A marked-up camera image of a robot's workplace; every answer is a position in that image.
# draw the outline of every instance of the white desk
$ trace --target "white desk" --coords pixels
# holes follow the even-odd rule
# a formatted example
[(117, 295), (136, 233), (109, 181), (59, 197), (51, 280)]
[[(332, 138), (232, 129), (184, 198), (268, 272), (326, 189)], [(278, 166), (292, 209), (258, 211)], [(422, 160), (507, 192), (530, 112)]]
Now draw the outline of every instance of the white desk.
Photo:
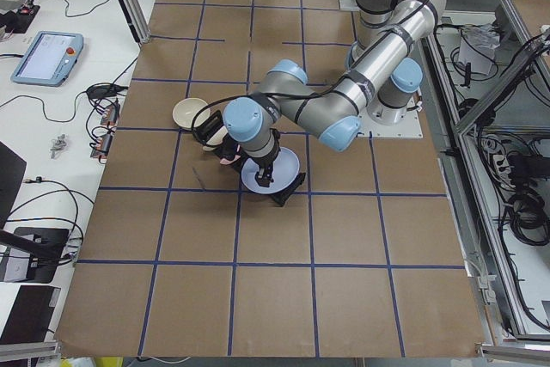
[[(68, 0), (69, 15), (92, 9), (105, 0)], [(139, 0), (145, 18), (149, 20), (155, 0)], [(88, 86), (100, 82), (112, 82), (120, 72), (139, 54), (118, 0), (111, 0), (90, 15), (67, 18), (64, 15), (63, 0), (36, 0), (41, 6), (26, 34), (14, 35), (0, 43), (0, 53), (23, 54), (29, 43), (40, 30), (75, 32), (84, 37), (84, 49), (69, 78), (57, 88), (29, 86), (12, 83), (9, 77), (18, 64), (18, 59), (0, 60), (0, 104), (17, 95), (33, 95), (46, 103), (46, 113), (51, 119), (69, 119), (73, 114), (75, 96)], [(133, 66), (117, 81), (128, 85)], [(70, 123), (47, 121), (42, 115), (40, 102), (20, 98), (0, 108), (0, 140), (27, 161), (26, 177), (42, 176), (48, 180), (63, 182), (70, 189), (86, 193), (94, 199), (103, 172), (103, 166), (89, 157), (90, 139), (85, 129), (86, 118), (91, 106), (85, 95), (77, 102), (76, 117)], [(90, 120), (91, 126), (99, 125), (99, 115)], [(65, 134), (67, 147), (51, 159), (52, 140)], [(61, 189), (53, 184), (22, 185), (15, 205), (19, 205), (42, 193)], [(85, 230), (91, 213), (91, 204), (77, 195), (80, 213), (78, 224)], [(68, 193), (55, 193), (38, 199), (10, 218), (62, 217), (73, 219), (74, 203)], [(64, 227), (69, 224), (56, 221), (31, 223), (7, 223), (6, 230), (18, 226)], [(60, 287), (61, 295), (55, 308), (50, 329), (56, 329), (69, 289), (73, 268), (61, 266), (50, 285)], [(19, 284), (0, 283), (0, 331), (5, 327), (9, 312), (15, 300)]]

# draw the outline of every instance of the robotic arm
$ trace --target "robotic arm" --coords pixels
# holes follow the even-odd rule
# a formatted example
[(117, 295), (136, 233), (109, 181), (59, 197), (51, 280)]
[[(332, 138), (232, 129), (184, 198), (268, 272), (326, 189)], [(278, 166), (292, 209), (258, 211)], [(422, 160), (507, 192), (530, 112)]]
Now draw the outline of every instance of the robotic arm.
[[(361, 25), (350, 50), (350, 67), (330, 89), (315, 93), (306, 86), (302, 68), (284, 59), (256, 90), (225, 108), (223, 123), (229, 135), (259, 166), (255, 175), (259, 186), (269, 187), (272, 182), (273, 163), (280, 151), (278, 132), (272, 126), (281, 115), (342, 151), (360, 131), (358, 115), (370, 102), (376, 100), (390, 109), (404, 107), (418, 88), (422, 72), (406, 56), (417, 40), (433, 31), (446, 0), (356, 2)], [(394, 87), (383, 89), (390, 77)]]

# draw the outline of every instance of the tablet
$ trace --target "tablet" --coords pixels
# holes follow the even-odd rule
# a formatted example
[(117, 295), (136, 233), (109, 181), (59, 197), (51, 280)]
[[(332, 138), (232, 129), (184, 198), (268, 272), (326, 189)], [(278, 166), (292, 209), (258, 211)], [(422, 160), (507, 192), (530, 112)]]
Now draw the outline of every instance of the tablet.
[(81, 34), (38, 32), (15, 68), (11, 81), (59, 86), (69, 75), (83, 47)]

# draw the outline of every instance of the tablet screen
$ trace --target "tablet screen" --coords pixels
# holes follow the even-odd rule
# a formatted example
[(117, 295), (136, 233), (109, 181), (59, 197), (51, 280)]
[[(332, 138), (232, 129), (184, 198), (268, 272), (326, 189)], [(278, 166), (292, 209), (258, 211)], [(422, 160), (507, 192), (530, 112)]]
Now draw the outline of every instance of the tablet screen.
[(17, 76), (52, 79), (74, 36), (42, 34)]

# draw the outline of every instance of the tiled table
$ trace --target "tiled table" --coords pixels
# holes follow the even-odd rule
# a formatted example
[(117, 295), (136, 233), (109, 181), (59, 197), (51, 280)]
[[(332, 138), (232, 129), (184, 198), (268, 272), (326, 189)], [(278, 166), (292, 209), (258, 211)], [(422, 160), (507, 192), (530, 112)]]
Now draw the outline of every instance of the tiled table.
[(184, 97), (244, 94), (281, 58), (323, 90), (354, 40), (338, 8), (156, 1), (57, 331), (65, 356), (475, 354), (480, 319), (426, 126), (339, 154), (280, 121), (307, 173), (280, 208), (171, 119)]

